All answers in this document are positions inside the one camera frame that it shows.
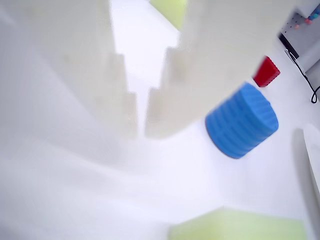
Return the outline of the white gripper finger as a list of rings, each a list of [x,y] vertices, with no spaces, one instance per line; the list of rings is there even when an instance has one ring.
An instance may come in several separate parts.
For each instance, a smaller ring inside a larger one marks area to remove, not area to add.
[[[248,80],[296,6],[294,0],[190,0],[160,86],[149,93],[147,137],[170,137]]]
[[[90,160],[123,159],[136,96],[109,1],[1,1],[0,126]]]

